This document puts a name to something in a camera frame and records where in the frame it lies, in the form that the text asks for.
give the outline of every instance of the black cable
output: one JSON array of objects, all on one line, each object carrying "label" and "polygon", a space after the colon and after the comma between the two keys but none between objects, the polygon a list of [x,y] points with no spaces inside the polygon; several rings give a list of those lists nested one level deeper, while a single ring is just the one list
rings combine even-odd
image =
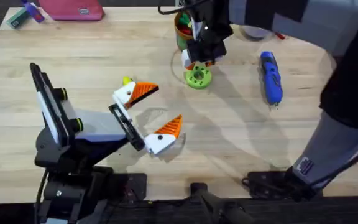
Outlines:
[{"label": "black cable", "polygon": [[38,224],[38,211],[39,211],[39,207],[40,207],[42,190],[44,189],[44,185],[45,185],[45,181],[47,180],[47,176],[48,176],[48,171],[45,169],[44,174],[41,179],[40,187],[38,188],[37,199],[35,200],[35,204],[34,204],[34,223],[35,224]]},{"label": "black cable", "polygon": [[161,11],[161,7],[162,7],[162,1],[163,0],[160,0],[160,2],[158,3],[158,13],[160,13],[161,15],[170,15],[170,14],[174,14],[174,13],[178,13],[178,12],[183,12],[187,9],[191,9],[193,7],[196,7],[206,1],[209,1],[209,0],[200,0],[194,4],[191,4],[189,6],[185,6],[185,7],[181,7],[179,9],[174,9],[174,10],[171,10],[171,11]]}]

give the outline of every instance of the blue object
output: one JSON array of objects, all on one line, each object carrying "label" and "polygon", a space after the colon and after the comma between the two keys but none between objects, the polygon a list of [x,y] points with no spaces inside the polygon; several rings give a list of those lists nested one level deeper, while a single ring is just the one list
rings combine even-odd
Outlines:
[{"label": "blue object", "polygon": [[35,19],[35,21],[37,21],[38,23],[45,20],[41,12],[38,11],[37,7],[35,7],[34,5],[27,2],[24,4],[24,7],[27,10],[27,12],[30,14],[30,16],[33,17],[33,19]]},{"label": "blue object", "polygon": [[266,99],[271,105],[278,106],[283,98],[281,76],[278,72],[277,61],[273,52],[262,52],[260,54],[263,81],[265,86]]}]

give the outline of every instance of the green 3d printed part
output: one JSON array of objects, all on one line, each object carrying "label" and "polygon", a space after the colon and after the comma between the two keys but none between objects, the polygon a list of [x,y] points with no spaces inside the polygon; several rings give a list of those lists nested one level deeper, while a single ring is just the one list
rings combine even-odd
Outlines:
[{"label": "green 3d printed part", "polygon": [[212,73],[206,67],[194,66],[186,72],[187,84],[196,89],[206,88],[212,81]]}]

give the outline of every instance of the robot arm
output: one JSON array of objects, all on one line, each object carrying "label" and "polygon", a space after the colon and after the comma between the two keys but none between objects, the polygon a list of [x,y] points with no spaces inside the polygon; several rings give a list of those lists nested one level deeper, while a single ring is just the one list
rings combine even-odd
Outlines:
[{"label": "robot arm", "polygon": [[[197,0],[186,0],[194,5]],[[188,12],[193,40],[185,52],[191,62],[214,62],[226,54],[223,40],[232,35],[230,24],[248,25],[290,35],[345,54],[358,31],[358,0],[227,0],[204,1]]]},{"label": "robot arm", "polygon": [[189,63],[226,54],[230,24],[261,27],[311,42],[343,57],[321,94],[321,120],[304,153],[286,172],[250,172],[243,184],[253,197],[314,197],[358,161],[358,0],[185,0],[193,40]]}]

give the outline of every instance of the pink pouch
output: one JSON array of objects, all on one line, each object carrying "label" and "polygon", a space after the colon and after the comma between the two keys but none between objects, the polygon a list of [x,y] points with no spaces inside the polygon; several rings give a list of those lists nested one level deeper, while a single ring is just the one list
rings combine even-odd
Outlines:
[{"label": "pink pouch", "polygon": [[98,21],[104,15],[98,0],[39,0],[39,3],[54,20]]}]

